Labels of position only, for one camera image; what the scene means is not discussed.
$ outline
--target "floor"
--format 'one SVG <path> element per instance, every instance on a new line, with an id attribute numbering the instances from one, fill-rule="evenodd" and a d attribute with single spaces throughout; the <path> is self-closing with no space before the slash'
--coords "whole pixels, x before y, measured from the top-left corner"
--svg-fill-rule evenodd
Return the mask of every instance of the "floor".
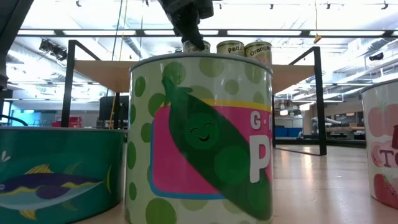
<path id="1" fill-rule="evenodd" d="M 316 146 L 277 146 L 317 152 Z M 274 150 L 273 224 L 397 223 L 398 210 L 370 197 L 365 149 L 328 146 L 328 155 Z M 122 203 L 80 223 L 125 223 Z"/>

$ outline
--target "tomato illustration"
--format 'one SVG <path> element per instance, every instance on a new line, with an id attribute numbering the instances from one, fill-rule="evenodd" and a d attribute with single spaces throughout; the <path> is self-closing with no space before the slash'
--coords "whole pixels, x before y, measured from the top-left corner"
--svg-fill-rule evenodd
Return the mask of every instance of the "tomato illustration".
<path id="1" fill-rule="evenodd" d="M 373 178 L 376 198 L 386 205 L 398 208 L 398 179 L 388 179 L 383 174 L 376 174 Z"/>
<path id="2" fill-rule="evenodd" d="M 394 126 L 398 125 L 398 104 L 387 105 L 383 102 L 369 110 L 368 126 L 374 137 L 392 136 Z"/>

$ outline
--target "can lid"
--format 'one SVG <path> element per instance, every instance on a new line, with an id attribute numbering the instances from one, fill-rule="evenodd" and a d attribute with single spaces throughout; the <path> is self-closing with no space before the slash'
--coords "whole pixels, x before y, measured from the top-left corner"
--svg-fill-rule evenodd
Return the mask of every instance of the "can lid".
<path id="1" fill-rule="evenodd" d="M 251 47 L 251 46 L 253 46 L 253 45 L 255 45 L 255 44 L 264 44 L 264 45 L 270 45 L 270 46 L 272 46 L 271 43 L 266 42 L 266 41 L 256 41 L 256 42 L 252 42 L 252 43 L 250 43 L 250 44 L 247 44 L 246 47 Z"/>
<path id="2" fill-rule="evenodd" d="M 234 44 L 242 44 L 244 46 L 244 43 L 238 41 L 238 40 L 226 40 L 226 41 L 222 41 L 220 43 L 217 44 L 217 47 L 223 44 L 228 44 L 228 43 L 234 43 Z"/>

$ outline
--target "ceiling light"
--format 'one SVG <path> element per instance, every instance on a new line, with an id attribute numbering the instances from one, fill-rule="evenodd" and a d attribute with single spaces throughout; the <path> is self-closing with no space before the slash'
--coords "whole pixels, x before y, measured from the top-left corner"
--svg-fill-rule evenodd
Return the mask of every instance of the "ceiling light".
<path id="1" fill-rule="evenodd" d="M 202 35 L 218 35 L 218 30 L 199 30 Z"/>
<path id="2" fill-rule="evenodd" d="M 398 78 L 398 73 L 394 73 L 391 75 L 384 75 L 380 78 L 375 78 L 374 80 L 372 80 L 374 83 L 379 83 L 379 82 L 384 82 L 384 81 L 388 81 L 388 80 L 393 80 Z"/>
<path id="3" fill-rule="evenodd" d="M 300 35 L 299 30 L 229 30 L 228 35 Z"/>
<path id="4" fill-rule="evenodd" d="M 316 34 L 321 36 L 380 36 L 384 34 L 384 31 L 311 31 L 310 35 L 315 36 Z"/>
<path id="5" fill-rule="evenodd" d="M 102 35 L 135 35 L 135 30 L 64 30 L 65 35 L 92 35 L 92 36 L 102 36 Z"/>
<path id="6" fill-rule="evenodd" d="M 302 94 L 300 94 L 300 95 L 294 96 L 294 97 L 293 97 L 293 100 L 300 100 L 300 99 L 303 99 L 303 98 L 311 97 L 311 96 L 313 96 L 313 95 L 315 95 L 315 94 L 316 94 L 316 93 L 310 93 L 310 94 L 308 94 L 308 93 L 302 93 Z"/>
<path id="7" fill-rule="evenodd" d="M 371 86 L 371 83 L 337 83 L 338 86 Z"/>
<path id="8" fill-rule="evenodd" d="M 356 89 L 353 89 L 353 90 L 347 91 L 347 92 L 345 92 L 345 93 L 343 93 L 343 94 L 344 94 L 344 95 L 347 95 L 347 94 L 356 93 L 357 91 L 359 91 L 359 90 L 362 90 L 363 88 L 365 88 L 365 87 L 356 88 Z"/>
<path id="9" fill-rule="evenodd" d="M 145 30 L 146 35 L 175 35 L 172 30 Z"/>
<path id="10" fill-rule="evenodd" d="M 340 95 L 340 93 L 327 93 L 327 94 L 323 94 L 323 99 L 324 99 L 324 100 L 325 100 L 325 99 L 330 99 L 330 98 L 336 97 L 336 96 L 338 96 L 338 95 Z"/>
<path id="11" fill-rule="evenodd" d="M 296 103 L 316 103 L 316 100 L 292 100 L 292 102 L 296 102 Z M 342 103 L 344 102 L 343 100 L 324 100 L 324 103 Z"/>
<path id="12" fill-rule="evenodd" d="M 55 35 L 54 30 L 20 30 L 18 35 Z"/>
<path id="13" fill-rule="evenodd" d="M 282 110 L 279 112 L 281 116 L 286 116 L 289 112 L 287 110 Z"/>

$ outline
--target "shelf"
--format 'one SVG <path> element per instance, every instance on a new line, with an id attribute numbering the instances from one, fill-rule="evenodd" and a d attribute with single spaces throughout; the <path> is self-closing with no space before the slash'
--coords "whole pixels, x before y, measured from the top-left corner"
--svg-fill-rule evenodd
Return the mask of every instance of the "shelf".
<path id="1" fill-rule="evenodd" d="M 75 61 L 75 70 L 84 76 L 118 93 L 130 89 L 129 69 L 137 62 Z M 274 71 L 272 89 L 280 92 L 314 74 L 309 65 L 271 65 Z"/>

